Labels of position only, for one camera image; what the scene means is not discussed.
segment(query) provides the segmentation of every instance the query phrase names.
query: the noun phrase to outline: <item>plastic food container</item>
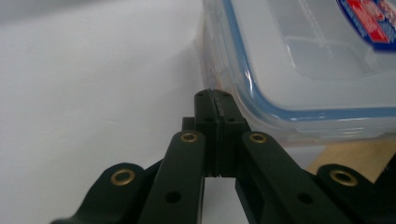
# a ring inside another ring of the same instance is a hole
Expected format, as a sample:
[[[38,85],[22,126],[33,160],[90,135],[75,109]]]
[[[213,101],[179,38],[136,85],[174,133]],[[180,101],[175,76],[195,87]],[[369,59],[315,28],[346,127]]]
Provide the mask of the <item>plastic food container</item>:
[[[208,88],[287,141],[396,131],[391,0],[204,1]]]

